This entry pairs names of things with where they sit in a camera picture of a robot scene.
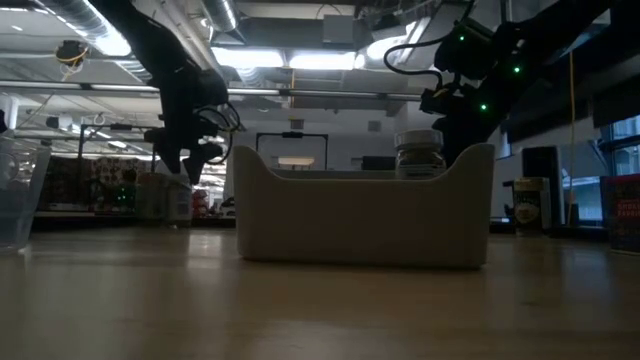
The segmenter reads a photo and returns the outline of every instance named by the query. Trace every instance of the black speaker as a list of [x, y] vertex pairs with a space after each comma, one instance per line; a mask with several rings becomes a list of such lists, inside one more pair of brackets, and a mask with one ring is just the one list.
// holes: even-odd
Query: black speaker
[[560, 157], [558, 155], [558, 148], [555, 146], [534, 147], [522, 150], [522, 176], [546, 177], [549, 179], [552, 227], [563, 225], [561, 174]]

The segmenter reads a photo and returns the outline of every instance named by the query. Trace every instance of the table surface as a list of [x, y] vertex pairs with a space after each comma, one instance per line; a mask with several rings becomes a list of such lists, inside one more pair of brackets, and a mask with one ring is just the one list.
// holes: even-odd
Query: table surface
[[0, 257], [0, 358], [640, 358], [640, 257], [602, 244], [494, 237], [472, 272], [235, 246], [234, 230], [35, 234]]

